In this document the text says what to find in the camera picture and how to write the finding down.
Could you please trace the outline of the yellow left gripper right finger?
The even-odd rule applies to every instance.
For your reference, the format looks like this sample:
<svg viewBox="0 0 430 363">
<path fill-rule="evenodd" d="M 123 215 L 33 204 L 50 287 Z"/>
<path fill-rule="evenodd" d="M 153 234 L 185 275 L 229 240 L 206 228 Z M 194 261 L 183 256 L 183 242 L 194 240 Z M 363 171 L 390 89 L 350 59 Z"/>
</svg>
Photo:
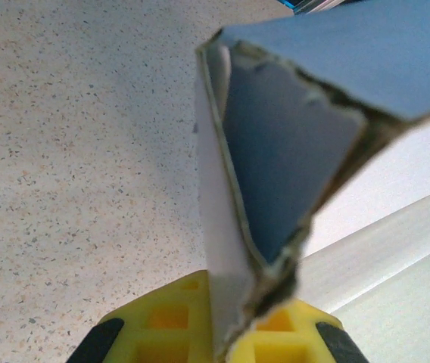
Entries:
<svg viewBox="0 0 430 363">
<path fill-rule="evenodd" d="M 233 363 L 360 363 L 360 349 L 336 317 L 294 299 L 236 342 Z"/>
</svg>

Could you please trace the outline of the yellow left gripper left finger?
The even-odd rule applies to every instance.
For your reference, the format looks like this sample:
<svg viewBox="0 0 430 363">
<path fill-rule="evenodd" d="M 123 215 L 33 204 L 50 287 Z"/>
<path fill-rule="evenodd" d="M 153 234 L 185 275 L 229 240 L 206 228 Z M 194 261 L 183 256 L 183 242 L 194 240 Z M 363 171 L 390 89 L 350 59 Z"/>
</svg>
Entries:
<svg viewBox="0 0 430 363">
<path fill-rule="evenodd" d="M 193 272 L 105 315 L 79 363 L 212 363 L 208 277 Z"/>
</svg>

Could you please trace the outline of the lavender paper box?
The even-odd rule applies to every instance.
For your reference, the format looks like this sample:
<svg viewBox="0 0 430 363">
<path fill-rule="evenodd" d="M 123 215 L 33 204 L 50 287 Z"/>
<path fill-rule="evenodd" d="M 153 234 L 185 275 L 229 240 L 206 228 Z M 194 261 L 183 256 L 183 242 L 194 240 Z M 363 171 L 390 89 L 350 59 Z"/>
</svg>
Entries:
<svg viewBox="0 0 430 363">
<path fill-rule="evenodd" d="M 298 285 L 316 213 L 430 122 L 430 0 L 301 0 L 197 52 L 200 207 L 213 357 Z"/>
</svg>

